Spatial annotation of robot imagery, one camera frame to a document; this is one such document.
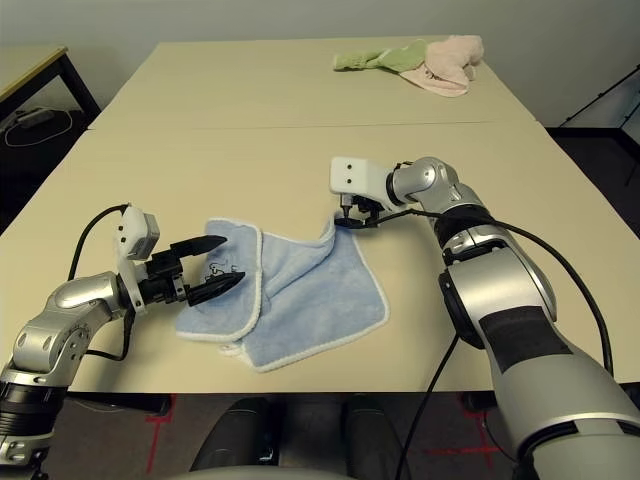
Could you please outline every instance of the black cable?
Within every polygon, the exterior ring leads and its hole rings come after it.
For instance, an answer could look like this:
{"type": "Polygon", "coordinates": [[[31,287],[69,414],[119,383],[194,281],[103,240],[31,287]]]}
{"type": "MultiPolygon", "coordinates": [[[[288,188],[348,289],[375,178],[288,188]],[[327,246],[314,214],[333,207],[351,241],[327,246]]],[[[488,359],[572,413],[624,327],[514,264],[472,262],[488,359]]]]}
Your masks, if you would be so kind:
{"type": "Polygon", "coordinates": [[[517,460],[515,458],[513,458],[511,455],[509,455],[507,453],[507,451],[502,448],[502,446],[500,446],[500,444],[497,442],[496,438],[493,436],[493,433],[491,433],[491,429],[489,428],[489,419],[488,419],[488,412],[487,410],[484,411],[484,415],[482,416],[482,425],[484,426],[484,429],[487,431],[487,435],[489,435],[489,438],[491,439],[491,441],[493,442],[493,444],[498,448],[498,450],[500,450],[500,452],[507,457],[509,460],[511,460],[513,463],[518,463],[517,460]]]}
{"type": "Polygon", "coordinates": [[[129,353],[129,343],[131,342],[131,330],[133,328],[133,320],[135,319],[135,316],[135,310],[133,308],[129,308],[122,319],[122,353],[120,355],[113,355],[101,350],[87,350],[85,355],[95,355],[96,357],[106,358],[107,360],[113,360],[114,362],[121,362],[127,358],[127,354],[129,353]]]}
{"type": "MultiPolygon", "coordinates": [[[[367,225],[356,226],[354,228],[360,229],[360,228],[374,227],[388,220],[392,220],[394,218],[402,217],[404,215],[409,215],[409,214],[420,215],[420,216],[429,217],[429,218],[437,218],[437,219],[447,218],[447,219],[456,219],[456,220],[477,220],[476,217],[472,217],[469,215],[435,213],[435,212],[425,212],[422,210],[408,209],[399,213],[391,214],[387,217],[380,218],[378,220],[374,220],[367,225]]],[[[540,237],[537,237],[533,233],[529,233],[526,230],[523,230],[522,228],[510,225],[505,222],[501,222],[499,220],[482,219],[482,221],[487,225],[494,225],[496,227],[504,228],[505,230],[512,231],[514,233],[517,233],[518,235],[528,238],[532,242],[544,248],[547,252],[549,252],[553,256],[553,258],[555,258],[558,261],[558,263],[560,263],[560,265],[562,265],[562,267],[569,274],[571,279],[574,281],[574,283],[582,293],[582,296],[587,302],[587,305],[589,305],[589,309],[591,310],[591,313],[595,318],[596,325],[598,326],[598,333],[600,334],[600,344],[602,346],[602,361],[604,364],[604,368],[613,377],[613,354],[611,352],[611,341],[609,340],[609,332],[607,331],[607,324],[604,320],[604,317],[602,316],[602,312],[600,311],[598,304],[593,298],[593,295],[587,288],[582,278],[580,278],[580,275],[578,275],[578,272],[576,272],[575,269],[571,266],[569,261],[566,258],[564,258],[560,254],[560,252],[558,252],[555,248],[553,248],[551,245],[549,245],[547,242],[542,240],[540,237]]]]}
{"type": "Polygon", "coordinates": [[[80,260],[80,254],[82,253],[82,247],[84,246],[84,241],[87,239],[89,232],[91,229],[102,220],[104,217],[109,215],[111,212],[120,212],[124,213],[127,209],[128,205],[116,205],[114,207],[109,207],[106,210],[103,210],[98,215],[95,216],[93,220],[89,222],[89,224],[85,227],[85,229],[80,234],[80,238],[78,239],[78,244],[76,245],[76,250],[73,253],[73,260],[71,260],[71,268],[69,269],[69,275],[67,277],[67,281],[73,280],[76,276],[76,269],[78,268],[78,261],[80,260]]]}
{"type": "MultiPolygon", "coordinates": [[[[80,254],[82,253],[82,247],[84,246],[84,242],[91,232],[91,229],[102,220],[104,217],[109,215],[112,212],[120,212],[121,214],[127,209],[127,204],[115,205],[113,207],[109,207],[106,210],[103,210],[98,215],[96,215],[93,220],[89,222],[89,224],[85,227],[85,229],[80,234],[80,238],[78,239],[78,244],[76,245],[76,249],[73,252],[73,260],[71,260],[71,268],[69,269],[69,276],[67,277],[67,281],[73,280],[76,276],[76,270],[78,268],[78,261],[80,260],[80,254]]],[[[98,357],[106,358],[108,360],[113,360],[116,362],[120,362],[127,357],[129,353],[129,344],[131,342],[131,330],[133,328],[133,321],[135,319],[135,310],[129,307],[124,314],[124,318],[122,319],[122,353],[120,355],[113,355],[111,353],[103,352],[100,350],[87,350],[85,355],[95,355],[98,357]]]]}
{"type": "Polygon", "coordinates": [[[418,428],[418,423],[420,422],[420,417],[422,417],[422,412],[424,412],[424,409],[427,406],[427,402],[431,397],[431,393],[433,392],[433,388],[436,386],[436,382],[438,381],[438,378],[440,378],[440,374],[442,373],[442,370],[444,370],[444,367],[447,364],[447,361],[449,361],[449,357],[451,357],[451,354],[453,353],[453,349],[456,347],[456,344],[458,343],[459,338],[460,337],[458,336],[458,334],[456,334],[451,340],[451,345],[449,345],[449,348],[447,348],[447,351],[442,357],[442,360],[440,360],[440,365],[438,365],[438,368],[436,369],[436,373],[433,374],[433,377],[431,378],[431,383],[429,383],[429,387],[427,388],[427,391],[424,393],[422,402],[420,402],[420,406],[418,406],[418,410],[416,411],[416,414],[413,417],[413,421],[411,422],[411,427],[409,428],[409,433],[407,434],[407,438],[404,441],[404,446],[402,447],[402,453],[400,453],[400,459],[398,460],[398,466],[396,468],[395,480],[400,480],[400,477],[402,476],[402,467],[404,467],[404,463],[407,459],[407,452],[409,451],[411,440],[413,440],[413,435],[416,433],[416,429],[418,428]]]}

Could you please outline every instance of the white wall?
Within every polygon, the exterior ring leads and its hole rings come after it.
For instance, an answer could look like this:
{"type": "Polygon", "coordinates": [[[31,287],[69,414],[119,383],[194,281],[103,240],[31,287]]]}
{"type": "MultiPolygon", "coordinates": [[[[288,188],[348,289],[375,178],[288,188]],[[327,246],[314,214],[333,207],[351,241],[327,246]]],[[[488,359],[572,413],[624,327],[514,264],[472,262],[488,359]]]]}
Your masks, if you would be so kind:
{"type": "MultiPolygon", "coordinates": [[[[552,126],[640,61],[639,20],[638,0],[0,0],[0,43],[67,45],[105,105],[159,41],[477,33],[552,126]]],[[[71,104],[55,86],[45,97],[71,104]]],[[[621,115],[601,108],[595,121],[621,115]]]]}

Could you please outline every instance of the beige tabletop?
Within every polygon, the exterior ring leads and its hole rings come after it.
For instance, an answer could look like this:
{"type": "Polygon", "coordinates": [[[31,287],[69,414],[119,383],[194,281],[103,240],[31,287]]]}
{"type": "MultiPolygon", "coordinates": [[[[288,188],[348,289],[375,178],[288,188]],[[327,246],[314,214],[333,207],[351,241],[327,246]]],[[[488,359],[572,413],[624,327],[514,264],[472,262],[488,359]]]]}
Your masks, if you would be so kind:
{"type": "MultiPolygon", "coordinates": [[[[156,215],[157,249],[203,232],[210,216],[244,219],[265,231],[317,237],[337,209],[328,190],[333,156],[396,162],[433,155],[453,165],[494,216],[541,235],[582,275],[608,322],[620,382],[638,381],[635,298],[640,246],[598,190],[545,130],[522,124],[353,128],[87,132],[0,237],[0,358],[20,327],[38,314],[65,278],[78,235],[103,208],[131,201],[156,215]]],[[[78,270],[114,268],[116,216],[90,235],[78,270]]],[[[214,344],[176,337],[183,305],[154,305],[136,321],[120,364],[83,359],[74,390],[117,392],[412,391],[425,387],[451,337],[437,277],[440,250],[427,222],[402,218],[358,233],[390,303],[389,322],[355,341],[270,373],[220,355],[214,344]]],[[[559,265],[527,241],[549,276],[558,327],[601,360],[595,322],[559,265]]],[[[187,263],[191,280],[202,259],[187,263]]],[[[120,349],[121,324],[93,346],[120,349]]],[[[490,389],[486,354],[460,344],[439,390],[490,389]]]]}
{"type": "Polygon", "coordinates": [[[64,55],[60,45],[24,45],[0,48],[0,101],[14,93],[64,55]]]}
{"type": "Polygon", "coordinates": [[[92,129],[253,128],[533,120],[486,64],[440,97],[382,70],[334,72],[337,53],[443,36],[161,43],[92,129]]]}

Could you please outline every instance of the black table leg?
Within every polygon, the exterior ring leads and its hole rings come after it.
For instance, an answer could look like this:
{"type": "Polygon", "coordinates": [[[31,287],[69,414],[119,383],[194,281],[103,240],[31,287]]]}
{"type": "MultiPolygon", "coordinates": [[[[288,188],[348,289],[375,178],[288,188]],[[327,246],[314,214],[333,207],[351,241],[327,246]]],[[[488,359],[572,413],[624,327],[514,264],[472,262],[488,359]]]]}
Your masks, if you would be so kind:
{"type": "Polygon", "coordinates": [[[100,107],[78,75],[69,57],[62,55],[57,62],[60,65],[60,78],[82,108],[87,121],[92,122],[100,114],[100,107]]]}

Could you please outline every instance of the light blue towel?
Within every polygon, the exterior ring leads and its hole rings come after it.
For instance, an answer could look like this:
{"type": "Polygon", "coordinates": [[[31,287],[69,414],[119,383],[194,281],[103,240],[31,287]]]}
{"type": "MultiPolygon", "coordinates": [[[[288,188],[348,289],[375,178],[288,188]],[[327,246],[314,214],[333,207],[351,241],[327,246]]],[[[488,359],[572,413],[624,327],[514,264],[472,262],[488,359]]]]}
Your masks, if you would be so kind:
{"type": "Polygon", "coordinates": [[[232,269],[246,276],[220,297],[185,308],[181,337],[225,343],[223,353],[264,372],[354,341],[389,316],[353,233],[333,219],[313,242],[225,219],[210,220],[206,232],[228,240],[208,255],[203,276],[232,269]]]}

